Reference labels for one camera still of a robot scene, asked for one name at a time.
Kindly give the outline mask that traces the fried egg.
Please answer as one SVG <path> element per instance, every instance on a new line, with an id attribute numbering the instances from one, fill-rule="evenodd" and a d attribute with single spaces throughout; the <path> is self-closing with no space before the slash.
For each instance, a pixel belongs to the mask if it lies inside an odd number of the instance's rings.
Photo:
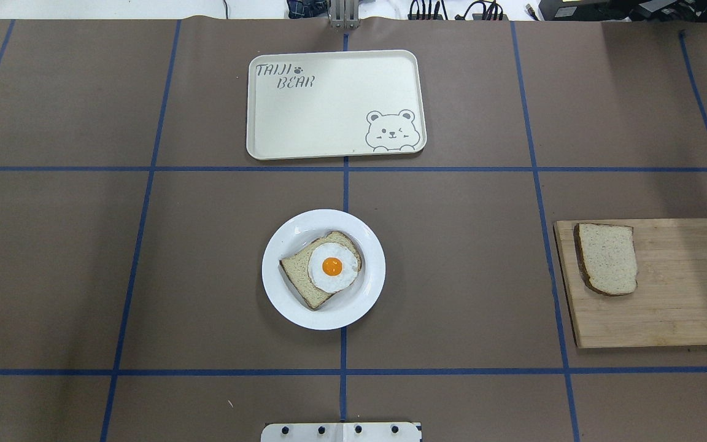
<path id="1" fill-rule="evenodd" d="M 321 244 L 311 252 L 308 272 L 312 285 L 335 294 L 348 288 L 361 269 L 361 261 L 348 247 L 335 242 Z"/>

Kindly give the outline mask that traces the cream bear serving tray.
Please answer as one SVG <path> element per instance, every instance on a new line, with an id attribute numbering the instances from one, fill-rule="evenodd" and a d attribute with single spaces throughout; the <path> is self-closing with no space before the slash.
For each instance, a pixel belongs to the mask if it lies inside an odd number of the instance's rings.
<path id="1" fill-rule="evenodd" d="M 246 149 L 256 160 L 399 155 L 426 144 L 412 52 L 265 54 L 249 64 Z"/>

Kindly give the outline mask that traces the aluminium frame post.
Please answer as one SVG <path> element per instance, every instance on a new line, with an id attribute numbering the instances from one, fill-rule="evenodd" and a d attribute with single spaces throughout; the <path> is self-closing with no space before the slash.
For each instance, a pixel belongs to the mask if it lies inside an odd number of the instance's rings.
<path id="1" fill-rule="evenodd" d="M 326 1 L 330 26 L 338 30 L 359 28 L 359 3 L 357 0 Z"/>

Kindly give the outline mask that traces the bread slice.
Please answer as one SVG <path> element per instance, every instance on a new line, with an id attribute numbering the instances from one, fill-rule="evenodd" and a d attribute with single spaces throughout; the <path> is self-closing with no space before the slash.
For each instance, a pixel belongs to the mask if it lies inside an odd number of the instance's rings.
<path id="1" fill-rule="evenodd" d="M 575 224 L 578 267 L 587 288 L 607 297 L 636 291 L 638 262 L 633 235 L 631 226 Z"/>
<path id="2" fill-rule="evenodd" d="M 336 294 L 325 293 L 324 291 L 312 285 L 311 278 L 309 277 L 308 272 L 308 264 L 309 258 L 311 257 L 311 252 L 314 251 L 314 249 L 316 249 L 321 244 L 325 244 L 328 242 L 335 242 L 348 247 L 351 251 L 357 254 L 357 257 L 361 261 L 362 268 L 363 260 L 356 245 L 347 235 L 343 234 L 339 230 L 333 230 L 325 237 L 317 238 L 316 240 L 307 244 L 307 246 L 302 248 L 299 252 L 297 252 L 297 254 L 290 255 L 286 258 L 281 258 L 280 260 L 280 266 L 286 274 L 287 279 L 289 280 L 289 282 L 292 283 L 298 294 L 300 294 L 305 305 L 308 308 L 311 308 L 312 310 L 316 310 Z"/>

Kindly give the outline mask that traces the wooden cutting board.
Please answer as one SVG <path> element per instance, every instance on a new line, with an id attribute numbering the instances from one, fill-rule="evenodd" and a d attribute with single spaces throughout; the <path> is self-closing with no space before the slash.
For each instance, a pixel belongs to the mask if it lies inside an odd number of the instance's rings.
<path id="1" fill-rule="evenodd" d="M 707 218 L 604 219 L 631 227 L 636 289 L 620 296 L 585 283 L 575 220 L 554 224 L 575 342 L 581 349 L 707 345 Z"/>

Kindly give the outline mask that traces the white round plate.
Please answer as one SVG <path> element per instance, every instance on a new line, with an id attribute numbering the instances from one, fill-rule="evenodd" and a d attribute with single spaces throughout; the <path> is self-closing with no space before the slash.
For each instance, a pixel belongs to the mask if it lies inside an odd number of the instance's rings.
<path id="1" fill-rule="evenodd" d="M 311 309 L 290 282 L 279 260 L 299 252 L 323 234 L 340 231 L 361 254 L 363 268 L 352 285 Z M 312 330 L 334 330 L 361 319 L 381 295 L 385 282 L 385 255 L 375 232 L 361 219 L 332 209 L 304 212 L 286 221 L 269 239 L 261 276 L 267 296 L 279 313 L 294 324 Z"/>

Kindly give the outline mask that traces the bread slice under egg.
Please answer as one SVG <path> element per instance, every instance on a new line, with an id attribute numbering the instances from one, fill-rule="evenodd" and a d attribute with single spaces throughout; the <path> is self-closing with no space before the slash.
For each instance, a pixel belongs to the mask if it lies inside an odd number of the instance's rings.
<path id="1" fill-rule="evenodd" d="M 316 240 L 307 244 L 307 246 L 302 248 L 299 252 L 297 252 L 297 254 L 290 255 L 286 258 L 281 258 L 280 260 L 280 266 L 286 274 L 287 279 L 289 280 L 289 282 L 292 283 L 298 294 L 300 294 L 305 305 L 308 308 L 311 308 L 312 310 L 316 310 L 336 294 L 325 293 L 324 291 L 312 285 L 311 278 L 309 277 L 308 272 L 308 264 L 309 258 L 311 257 L 311 252 L 314 251 L 314 249 L 316 249 L 321 244 L 325 244 L 328 242 L 335 242 L 348 247 L 351 251 L 357 254 L 357 257 L 361 261 L 362 268 L 363 260 L 356 245 L 347 235 L 343 234 L 339 230 L 333 230 L 325 237 L 317 238 Z"/>

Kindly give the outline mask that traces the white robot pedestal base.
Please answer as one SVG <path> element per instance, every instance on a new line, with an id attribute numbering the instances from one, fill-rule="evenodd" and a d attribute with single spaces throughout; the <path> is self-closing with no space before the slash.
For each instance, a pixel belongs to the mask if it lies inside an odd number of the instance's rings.
<path id="1" fill-rule="evenodd" d="M 422 441 L 420 423 L 329 422 L 266 425 L 261 441 Z"/>

